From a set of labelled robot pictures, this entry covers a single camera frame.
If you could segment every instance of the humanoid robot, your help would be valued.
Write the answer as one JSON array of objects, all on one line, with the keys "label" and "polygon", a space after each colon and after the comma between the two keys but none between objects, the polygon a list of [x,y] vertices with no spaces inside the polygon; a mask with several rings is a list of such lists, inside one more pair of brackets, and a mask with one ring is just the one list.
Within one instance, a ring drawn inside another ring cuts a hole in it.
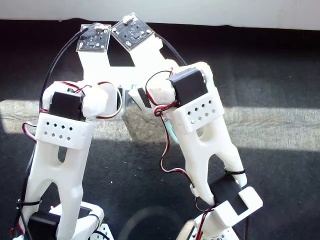
[{"label": "humanoid robot", "polygon": [[[107,50],[111,35],[129,52],[133,67],[110,66]],[[46,88],[55,64],[76,40],[83,80],[54,82]],[[113,239],[109,226],[103,223],[104,211],[82,201],[82,180],[96,119],[120,117],[130,99],[142,111],[162,120],[167,144],[161,169],[184,174],[196,200],[201,198],[209,205],[195,218],[187,239],[239,239],[232,226],[263,202],[251,186],[245,187],[246,173],[224,121],[213,73],[204,62],[187,65],[176,51],[180,65],[166,59],[160,53],[163,43],[173,49],[131,13],[114,26],[82,25],[62,48],[45,79],[35,135],[23,125],[36,144],[17,201],[12,229],[15,240]],[[162,165],[170,136],[180,145],[185,170],[167,170]],[[61,147],[67,148],[62,162],[58,159]],[[214,154],[223,161],[226,174],[209,184],[208,162]],[[52,182],[57,185],[61,204],[40,212],[42,195]]]}]

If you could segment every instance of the white wall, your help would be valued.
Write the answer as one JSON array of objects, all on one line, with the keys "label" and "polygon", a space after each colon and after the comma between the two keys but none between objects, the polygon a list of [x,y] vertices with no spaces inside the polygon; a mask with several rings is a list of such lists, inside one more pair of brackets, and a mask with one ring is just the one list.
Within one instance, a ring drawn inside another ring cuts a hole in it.
[{"label": "white wall", "polygon": [[119,21],[320,30],[320,0],[0,0],[0,19]]}]

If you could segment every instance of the gray carpet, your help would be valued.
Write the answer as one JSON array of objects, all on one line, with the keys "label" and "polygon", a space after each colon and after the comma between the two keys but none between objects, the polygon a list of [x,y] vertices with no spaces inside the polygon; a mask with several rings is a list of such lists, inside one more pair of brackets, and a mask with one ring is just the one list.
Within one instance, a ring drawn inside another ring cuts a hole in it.
[{"label": "gray carpet", "polygon": [[[0,21],[0,238],[8,239],[33,143],[24,121],[37,122],[46,71],[60,47],[85,21]],[[252,215],[249,240],[319,239],[320,200],[320,32],[152,24],[188,63],[211,65],[225,106],[230,136],[239,147],[248,183],[264,207]],[[173,58],[167,49],[166,56]],[[132,65],[110,41],[113,66]],[[78,81],[82,68],[75,46],[66,52],[52,81]],[[99,121],[83,180],[83,200],[100,205],[114,236],[141,211],[129,239],[175,239],[197,216],[188,181],[164,174],[158,119],[131,106],[120,120]],[[184,166],[174,144],[165,160]],[[222,163],[212,157],[209,181]],[[59,203],[51,186],[41,205]],[[236,226],[243,231],[244,223]]]}]

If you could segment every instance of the circuit board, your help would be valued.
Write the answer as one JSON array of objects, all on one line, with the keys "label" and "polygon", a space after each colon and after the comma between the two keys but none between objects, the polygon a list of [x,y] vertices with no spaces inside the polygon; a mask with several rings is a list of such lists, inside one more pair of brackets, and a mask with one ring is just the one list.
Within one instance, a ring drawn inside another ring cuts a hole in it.
[{"label": "circuit board", "polygon": [[[82,24],[81,30],[88,27],[89,24]],[[111,25],[99,24],[91,27],[82,34],[78,40],[77,52],[106,52],[109,45],[111,34]]]},{"label": "circuit board", "polygon": [[127,50],[130,51],[154,31],[133,12],[125,16],[111,29],[112,36]]}]

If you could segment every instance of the white bracket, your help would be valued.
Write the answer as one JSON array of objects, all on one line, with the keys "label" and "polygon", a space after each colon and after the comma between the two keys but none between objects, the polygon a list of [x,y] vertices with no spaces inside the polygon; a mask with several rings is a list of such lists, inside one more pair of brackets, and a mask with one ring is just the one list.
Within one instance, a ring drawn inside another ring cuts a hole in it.
[{"label": "white bracket", "polygon": [[[238,215],[229,201],[224,201],[223,203],[219,204],[205,217],[202,226],[204,237],[212,238],[222,235],[226,229],[234,226],[263,206],[263,201],[251,186],[246,187],[238,194],[246,205],[247,210]],[[194,225],[197,228],[200,225],[201,218],[202,215],[198,216],[194,220]]]}]

